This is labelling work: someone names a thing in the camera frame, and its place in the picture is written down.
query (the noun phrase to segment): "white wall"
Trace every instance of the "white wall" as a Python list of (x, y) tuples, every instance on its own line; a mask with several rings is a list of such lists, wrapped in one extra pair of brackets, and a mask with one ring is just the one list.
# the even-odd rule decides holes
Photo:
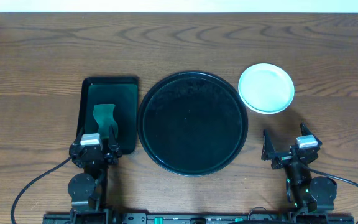
[(358, 0), (0, 0), (0, 12), (358, 12)]

